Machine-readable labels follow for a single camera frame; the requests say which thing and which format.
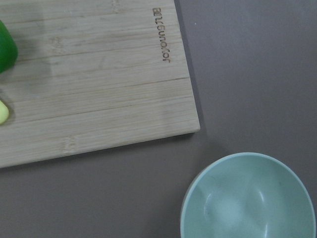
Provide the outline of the green bowl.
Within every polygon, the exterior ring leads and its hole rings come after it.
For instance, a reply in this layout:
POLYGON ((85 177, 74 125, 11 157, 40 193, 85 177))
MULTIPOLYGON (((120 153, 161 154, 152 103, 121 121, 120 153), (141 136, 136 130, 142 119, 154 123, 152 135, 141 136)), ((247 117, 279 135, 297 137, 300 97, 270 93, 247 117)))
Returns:
POLYGON ((183 238, 314 238, 309 193, 281 161, 260 153, 225 156, 193 179, 180 215, 183 238))

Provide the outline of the bamboo cutting board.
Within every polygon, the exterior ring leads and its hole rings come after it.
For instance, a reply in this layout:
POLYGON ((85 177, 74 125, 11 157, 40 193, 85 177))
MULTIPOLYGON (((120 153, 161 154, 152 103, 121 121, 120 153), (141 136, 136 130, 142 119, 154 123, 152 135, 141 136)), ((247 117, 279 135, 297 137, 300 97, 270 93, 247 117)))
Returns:
POLYGON ((173 0, 3 0, 9 167, 200 129, 173 0))

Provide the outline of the green lime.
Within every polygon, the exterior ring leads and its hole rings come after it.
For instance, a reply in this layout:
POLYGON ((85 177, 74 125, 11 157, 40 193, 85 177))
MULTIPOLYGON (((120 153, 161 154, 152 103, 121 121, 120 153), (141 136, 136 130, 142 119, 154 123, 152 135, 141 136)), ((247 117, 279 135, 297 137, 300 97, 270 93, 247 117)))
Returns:
POLYGON ((14 66, 18 57, 17 45, 4 23, 0 22, 0 72, 14 66))

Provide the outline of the yellow lemon slice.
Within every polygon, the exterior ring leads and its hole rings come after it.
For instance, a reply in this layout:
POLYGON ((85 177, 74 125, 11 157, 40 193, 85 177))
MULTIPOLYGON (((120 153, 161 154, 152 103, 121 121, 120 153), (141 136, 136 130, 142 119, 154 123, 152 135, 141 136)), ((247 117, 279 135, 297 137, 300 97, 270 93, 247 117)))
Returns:
POLYGON ((0 101, 0 124, 3 124, 9 117, 8 107, 0 101))

